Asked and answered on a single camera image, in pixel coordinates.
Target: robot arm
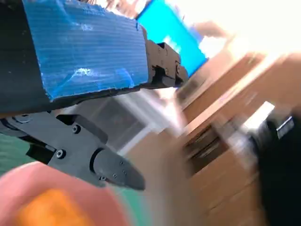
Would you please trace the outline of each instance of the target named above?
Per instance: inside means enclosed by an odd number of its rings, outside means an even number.
[[[179,55],[165,43],[155,44],[147,40],[143,29],[147,82],[132,88],[49,100],[21,1],[0,1],[0,28],[0,132],[29,142],[28,156],[93,185],[103,186],[103,181],[108,181],[143,190],[143,176],[131,163],[106,146],[107,135],[95,121],[86,117],[97,111],[97,106],[87,109],[85,115],[77,109],[89,99],[138,91],[140,88],[181,86],[188,76]],[[56,114],[54,111],[72,105],[75,107],[71,112],[61,110]]]

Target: blue tape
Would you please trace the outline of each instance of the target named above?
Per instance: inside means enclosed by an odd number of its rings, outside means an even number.
[[[148,81],[145,40],[135,20],[77,0],[23,4],[50,100]]]

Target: computer monitor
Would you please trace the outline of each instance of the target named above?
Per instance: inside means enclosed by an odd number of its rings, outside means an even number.
[[[151,1],[136,19],[146,29],[149,40],[165,42],[180,54],[189,76],[207,61],[197,39],[163,0]]]

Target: blue screen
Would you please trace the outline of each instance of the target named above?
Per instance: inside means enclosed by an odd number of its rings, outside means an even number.
[[[197,39],[163,0],[153,0],[137,20],[146,29],[149,40],[165,42],[180,54],[181,65],[189,76],[206,62]]]

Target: screw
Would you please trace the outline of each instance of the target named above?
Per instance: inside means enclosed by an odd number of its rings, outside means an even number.
[[[72,132],[73,132],[74,134],[78,134],[78,133],[80,132],[80,130],[81,130],[81,128],[80,128],[79,125],[75,125],[75,126],[73,126],[73,128],[72,128]]]
[[[55,155],[56,155],[56,157],[58,159],[63,159],[65,157],[65,155],[66,155],[66,151],[64,151],[64,150],[58,150]]]

